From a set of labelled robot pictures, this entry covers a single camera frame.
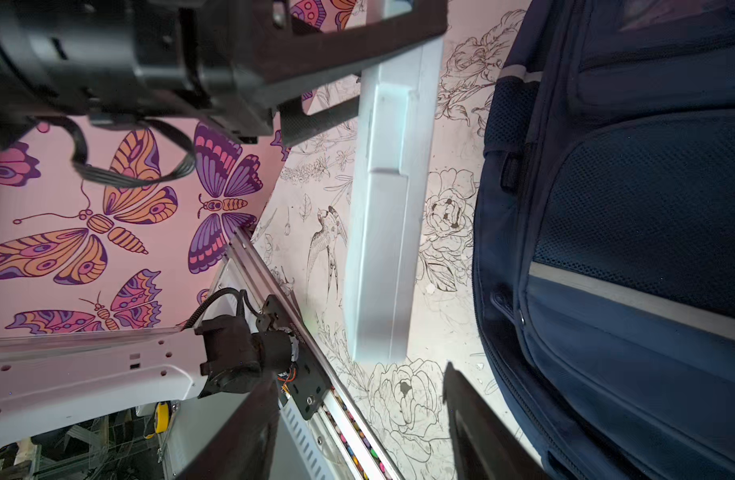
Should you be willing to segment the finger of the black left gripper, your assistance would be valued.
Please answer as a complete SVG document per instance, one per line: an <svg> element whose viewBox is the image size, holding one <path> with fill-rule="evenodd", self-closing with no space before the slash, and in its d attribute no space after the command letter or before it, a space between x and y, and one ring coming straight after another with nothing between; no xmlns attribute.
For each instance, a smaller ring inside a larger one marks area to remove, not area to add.
<svg viewBox="0 0 735 480"><path fill-rule="evenodd" d="M298 34L289 25L275 28L267 12L258 12L252 26L251 70L259 82L249 95L262 106L275 106L375 66L443 35L447 11L445 1L415 1L407 13L309 34Z"/></svg>

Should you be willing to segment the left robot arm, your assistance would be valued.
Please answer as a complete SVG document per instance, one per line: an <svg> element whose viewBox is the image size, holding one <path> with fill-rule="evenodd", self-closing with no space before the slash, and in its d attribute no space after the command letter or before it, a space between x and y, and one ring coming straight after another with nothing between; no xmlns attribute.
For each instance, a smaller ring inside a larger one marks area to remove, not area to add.
<svg viewBox="0 0 735 480"><path fill-rule="evenodd" d="M71 136L82 179L135 189L147 181L88 163L76 116L166 136L185 153L167 181L196 166L171 118L238 143L279 132L287 146L357 118L363 151L381 127L396 144L429 145L447 12L443 1L383 1L371 23L317 33L277 1L0 1L0 149L49 123ZM149 341L95 332L74 351L0 358L0 446L280 368L276 350L252 360L244 342L235 328Z"/></svg>

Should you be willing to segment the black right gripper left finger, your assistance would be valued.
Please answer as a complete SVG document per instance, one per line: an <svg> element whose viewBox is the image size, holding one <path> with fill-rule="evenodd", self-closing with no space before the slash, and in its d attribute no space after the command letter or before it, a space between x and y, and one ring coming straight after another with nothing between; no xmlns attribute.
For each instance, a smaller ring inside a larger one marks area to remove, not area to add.
<svg viewBox="0 0 735 480"><path fill-rule="evenodd" d="M276 381L261 381L178 479L267 479L279 424Z"/></svg>

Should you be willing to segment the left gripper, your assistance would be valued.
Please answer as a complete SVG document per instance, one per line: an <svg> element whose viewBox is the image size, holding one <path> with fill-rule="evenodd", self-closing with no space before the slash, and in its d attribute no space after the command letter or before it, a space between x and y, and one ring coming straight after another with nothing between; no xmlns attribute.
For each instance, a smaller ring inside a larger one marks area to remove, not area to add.
<svg viewBox="0 0 735 480"><path fill-rule="evenodd" d="M0 1L0 149L43 117L102 128L194 118L239 143L274 129L238 56L246 1Z"/></svg>

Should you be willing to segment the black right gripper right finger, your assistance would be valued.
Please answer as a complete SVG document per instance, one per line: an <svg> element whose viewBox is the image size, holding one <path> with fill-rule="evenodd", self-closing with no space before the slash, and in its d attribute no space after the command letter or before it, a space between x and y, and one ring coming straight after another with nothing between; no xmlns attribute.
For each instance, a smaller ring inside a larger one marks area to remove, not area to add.
<svg viewBox="0 0 735 480"><path fill-rule="evenodd" d="M443 374L443 401L459 479L549 477L453 364Z"/></svg>

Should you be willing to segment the navy blue backpack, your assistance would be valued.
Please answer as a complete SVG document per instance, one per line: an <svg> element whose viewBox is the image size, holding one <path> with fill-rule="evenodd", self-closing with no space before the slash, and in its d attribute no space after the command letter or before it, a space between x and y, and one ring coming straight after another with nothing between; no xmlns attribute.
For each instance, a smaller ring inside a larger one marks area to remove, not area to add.
<svg viewBox="0 0 735 480"><path fill-rule="evenodd" d="M473 297L549 474L735 479L735 1L535 1L495 82Z"/></svg>

